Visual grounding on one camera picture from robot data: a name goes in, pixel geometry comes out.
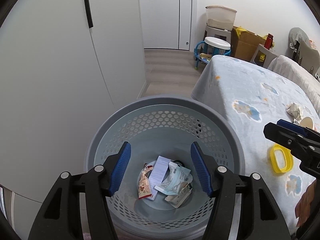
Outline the person's hand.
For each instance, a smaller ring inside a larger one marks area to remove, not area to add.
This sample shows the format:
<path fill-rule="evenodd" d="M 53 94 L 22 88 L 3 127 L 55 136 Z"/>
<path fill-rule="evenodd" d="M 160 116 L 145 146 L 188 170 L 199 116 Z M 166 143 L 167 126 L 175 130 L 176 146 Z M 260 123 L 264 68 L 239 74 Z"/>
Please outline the person's hand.
<path fill-rule="evenodd" d="M 302 226 L 310 216 L 311 203 L 315 197 L 317 180 L 310 184 L 295 207 L 295 217 L 298 218 L 296 227 Z"/>

